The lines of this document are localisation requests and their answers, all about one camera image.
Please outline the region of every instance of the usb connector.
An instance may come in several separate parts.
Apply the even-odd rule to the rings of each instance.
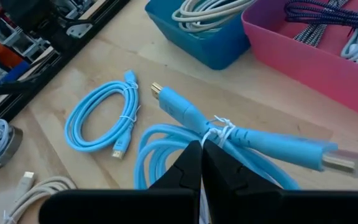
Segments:
[[[114,143],[111,154],[112,157],[117,159],[122,159],[124,157],[124,154],[129,147],[129,143],[131,142],[132,128],[134,128],[134,123],[131,123],[127,130]]]
[[[25,172],[16,188],[15,203],[26,194],[33,186],[35,175],[33,172]]]
[[[342,174],[358,177],[358,152],[342,149],[323,154],[323,166]]]
[[[158,83],[152,84],[152,95],[158,100],[158,95],[160,94],[162,87]]]

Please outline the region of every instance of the blue plastic bin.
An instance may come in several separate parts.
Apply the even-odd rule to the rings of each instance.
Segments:
[[[171,18],[182,2],[183,0],[150,0],[145,7],[149,17],[168,40],[214,70],[226,68],[248,50],[250,43],[244,33],[241,14],[215,34],[200,39],[182,31],[178,22]]]

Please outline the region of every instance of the pink plastic bin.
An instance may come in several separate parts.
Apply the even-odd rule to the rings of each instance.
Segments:
[[[317,49],[295,41],[292,38],[307,25],[285,22],[287,1],[258,0],[243,12],[253,53],[268,66],[358,111],[358,64],[340,57],[351,28],[328,26]],[[345,8],[358,11],[358,0]]]

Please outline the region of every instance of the light blue cable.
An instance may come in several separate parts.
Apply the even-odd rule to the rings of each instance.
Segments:
[[[94,152],[106,146],[114,145],[114,150],[125,153],[131,141],[131,131],[136,121],[139,104],[138,86],[135,73],[127,71],[124,74],[125,82],[107,82],[83,98],[69,115],[65,125],[65,139],[68,145],[80,152]],[[86,141],[81,135],[85,119],[107,97],[119,93],[124,99],[122,114],[115,125],[93,141]]]
[[[160,108],[184,127],[156,124],[145,130],[140,139],[134,168],[136,189],[147,188],[144,161],[151,152],[153,154],[149,164],[150,185],[165,173],[165,161],[171,153],[186,148],[191,141],[201,141],[211,129],[223,129],[208,121],[188,100],[168,87],[160,90],[158,100]],[[150,137],[158,133],[165,134],[165,137],[149,142]],[[210,135],[208,139],[216,144],[220,140],[217,135]],[[284,189],[296,190],[299,189],[298,184],[286,172],[256,151],[285,162],[323,171],[323,154],[337,150],[337,144],[233,127],[222,149],[265,179],[280,184]]]

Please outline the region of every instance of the plastic container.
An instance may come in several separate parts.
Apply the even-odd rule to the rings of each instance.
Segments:
[[[340,57],[351,28],[328,26],[318,48],[295,41],[293,37],[307,25],[285,22],[287,1],[258,0],[243,12],[253,53],[263,63],[358,111],[358,64]],[[345,8],[358,11],[358,0],[349,1]]]
[[[226,23],[221,30],[205,39],[182,31],[172,13],[183,0],[150,0],[145,10],[164,36],[214,70],[229,66],[249,48],[249,41],[242,30],[241,15]]]

